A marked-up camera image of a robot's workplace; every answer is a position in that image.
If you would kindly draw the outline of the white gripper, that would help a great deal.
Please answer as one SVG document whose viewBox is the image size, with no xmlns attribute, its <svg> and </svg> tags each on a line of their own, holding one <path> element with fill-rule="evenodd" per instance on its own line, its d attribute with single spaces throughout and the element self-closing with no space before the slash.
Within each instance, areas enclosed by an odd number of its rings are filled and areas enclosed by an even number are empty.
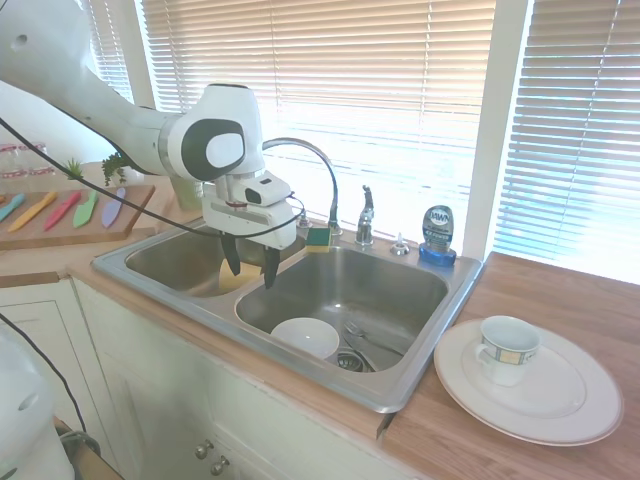
<svg viewBox="0 0 640 480">
<path fill-rule="evenodd" d="M 281 258 L 278 249 L 289 247 L 296 239 L 293 210 L 286 201 L 291 193 L 289 184 L 270 172 L 253 177 L 225 175 L 203 184 L 203 219 L 209 227 L 224 232 L 220 243 L 234 276 L 241 272 L 236 237 L 253 238 L 265 245 L 265 288 L 274 285 Z"/>
</svg>

